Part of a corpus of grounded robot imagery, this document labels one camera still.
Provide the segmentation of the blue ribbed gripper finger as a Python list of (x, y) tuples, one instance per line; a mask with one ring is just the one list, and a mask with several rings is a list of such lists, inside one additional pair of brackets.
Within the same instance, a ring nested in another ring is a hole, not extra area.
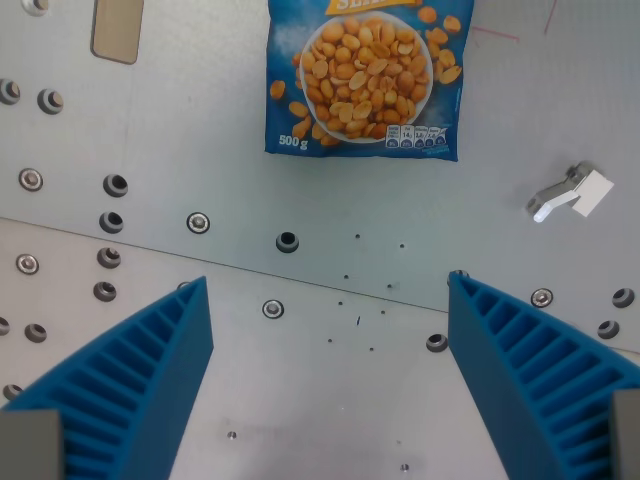
[(565, 322), (449, 275), (449, 348), (511, 479), (610, 479), (614, 392), (639, 368)]
[(213, 350), (200, 277), (104, 332), (2, 409), (60, 415), (69, 479), (167, 479)]

